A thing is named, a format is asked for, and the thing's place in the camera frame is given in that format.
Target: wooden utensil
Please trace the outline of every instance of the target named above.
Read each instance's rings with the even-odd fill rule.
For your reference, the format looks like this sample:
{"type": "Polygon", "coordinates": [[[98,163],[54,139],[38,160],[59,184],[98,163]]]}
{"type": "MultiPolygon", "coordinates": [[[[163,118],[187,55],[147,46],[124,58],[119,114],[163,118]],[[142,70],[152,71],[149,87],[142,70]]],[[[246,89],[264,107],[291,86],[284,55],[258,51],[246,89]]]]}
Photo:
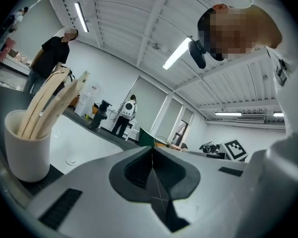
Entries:
{"type": "Polygon", "coordinates": [[[78,80],[63,88],[50,102],[39,118],[30,139],[42,138],[50,133],[53,125],[73,98],[83,89],[89,73],[85,71],[78,80]]]}
{"type": "Polygon", "coordinates": [[[41,89],[33,97],[27,111],[24,114],[24,117],[21,121],[21,126],[18,131],[19,137],[30,138],[33,128],[39,119],[40,113],[42,112],[48,100],[51,98],[56,88],[63,81],[63,79],[67,77],[69,72],[70,69],[64,67],[62,70],[52,73],[47,78],[41,89]]]}

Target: white mug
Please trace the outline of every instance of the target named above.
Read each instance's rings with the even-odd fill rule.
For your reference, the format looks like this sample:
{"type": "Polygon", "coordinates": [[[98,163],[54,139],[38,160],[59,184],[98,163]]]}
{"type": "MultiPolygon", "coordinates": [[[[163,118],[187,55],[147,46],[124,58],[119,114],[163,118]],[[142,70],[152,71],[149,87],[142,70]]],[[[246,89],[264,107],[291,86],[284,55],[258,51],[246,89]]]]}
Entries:
{"type": "Polygon", "coordinates": [[[50,169],[51,133],[40,139],[23,139],[17,136],[25,110],[15,110],[4,120],[4,142],[9,167],[20,180],[42,180],[50,169]]]}

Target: white ceiling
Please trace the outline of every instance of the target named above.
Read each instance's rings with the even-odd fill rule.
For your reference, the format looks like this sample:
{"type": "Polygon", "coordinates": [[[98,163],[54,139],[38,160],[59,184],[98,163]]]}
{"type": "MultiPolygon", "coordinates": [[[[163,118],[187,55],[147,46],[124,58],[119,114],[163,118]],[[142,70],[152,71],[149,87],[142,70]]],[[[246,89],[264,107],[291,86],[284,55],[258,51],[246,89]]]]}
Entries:
{"type": "Polygon", "coordinates": [[[162,65],[186,38],[197,39],[197,22],[212,5],[224,2],[247,7],[250,0],[51,0],[61,23],[79,30],[79,40],[105,50],[158,79],[196,107],[207,119],[221,121],[216,111],[265,114],[274,118],[276,101],[272,65],[265,48],[234,60],[206,56],[199,69],[186,52],[169,70],[162,65]],[[74,7],[80,2],[89,32],[85,33],[74,7]],[[152,48],[154,44],[160,50],[152,48]]]}

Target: ear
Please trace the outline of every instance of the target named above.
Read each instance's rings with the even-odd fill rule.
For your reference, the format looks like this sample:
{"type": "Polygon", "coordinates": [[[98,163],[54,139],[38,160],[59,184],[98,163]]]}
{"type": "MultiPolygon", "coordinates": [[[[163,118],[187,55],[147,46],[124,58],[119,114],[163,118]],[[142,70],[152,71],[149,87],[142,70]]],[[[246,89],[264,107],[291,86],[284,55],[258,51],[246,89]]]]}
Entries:
{"type": "Polygon", "coordinates": [[[228,9],[228,5],[225,3],[216,4],[213,6],[214,10],[225,10],[228,9]]]}

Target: black t-shirt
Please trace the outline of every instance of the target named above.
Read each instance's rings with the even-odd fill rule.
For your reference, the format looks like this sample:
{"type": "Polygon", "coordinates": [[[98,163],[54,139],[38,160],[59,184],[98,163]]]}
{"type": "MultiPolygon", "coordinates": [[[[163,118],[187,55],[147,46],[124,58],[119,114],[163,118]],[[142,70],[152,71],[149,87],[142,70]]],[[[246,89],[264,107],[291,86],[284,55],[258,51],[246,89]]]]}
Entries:
{"type": "Polygon", "coordinates": [[[41,77],[48,78],[58,62],[66,63],[70,48],[68,42],[61,40],[61,37],[52,37],[42,45],[44,52],[32,67],[41,77]]]}

